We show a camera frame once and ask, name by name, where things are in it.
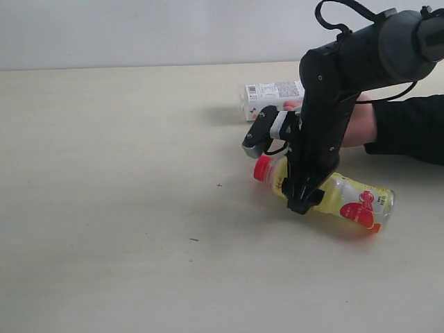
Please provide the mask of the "person's open bare hand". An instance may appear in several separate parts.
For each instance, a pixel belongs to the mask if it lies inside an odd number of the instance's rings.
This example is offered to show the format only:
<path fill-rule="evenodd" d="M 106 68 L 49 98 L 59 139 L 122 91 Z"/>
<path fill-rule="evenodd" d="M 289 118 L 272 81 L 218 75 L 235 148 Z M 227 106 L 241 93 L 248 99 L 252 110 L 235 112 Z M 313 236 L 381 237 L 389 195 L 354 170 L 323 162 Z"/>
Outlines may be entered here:
<path fill-rule="evenodd" d="M 373 143 L 377 137 L 375 110 L 366 93 L 361 93 L 354 106 L 342 141 L 343 148 Z"/>

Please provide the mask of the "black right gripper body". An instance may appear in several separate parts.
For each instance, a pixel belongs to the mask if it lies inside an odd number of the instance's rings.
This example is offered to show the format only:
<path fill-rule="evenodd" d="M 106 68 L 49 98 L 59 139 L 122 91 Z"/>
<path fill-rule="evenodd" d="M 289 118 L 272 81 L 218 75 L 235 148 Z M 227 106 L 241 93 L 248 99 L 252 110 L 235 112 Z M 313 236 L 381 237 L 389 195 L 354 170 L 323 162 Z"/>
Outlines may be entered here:
<path fill-rule="evenodd" d="M 352 71 L 362 61 L 356 44 L 311 49 L 302 57 L 299 74 L 305 97 L 299 121 L 291 131 L 288 181 L 320 184 L 339 165 L 339 150 L 359 92 Z"/>

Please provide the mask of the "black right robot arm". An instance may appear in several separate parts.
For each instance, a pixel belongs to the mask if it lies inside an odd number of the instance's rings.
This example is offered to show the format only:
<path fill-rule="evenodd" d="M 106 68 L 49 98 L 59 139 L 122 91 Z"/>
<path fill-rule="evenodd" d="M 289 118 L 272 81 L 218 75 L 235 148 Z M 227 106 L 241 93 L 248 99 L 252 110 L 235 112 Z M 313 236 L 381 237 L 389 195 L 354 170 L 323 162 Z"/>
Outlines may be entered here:
<path fill-rule="evenodd" d="M 339 149 L 358 96 L 399 84 L 416 85 L 443 59 L 443 10 L 388 9 L 374 13 L 356 1 L 346 6 L 370 23 L 358 31 L 315 17 L 335 41 L 310 49 L 299 74 L 305 89 L 300 114 L 288 125 L 287 176 L 282 191 L 290 210 L 304 214 L 323 199 L 321 185 L 339 165 Z"/>

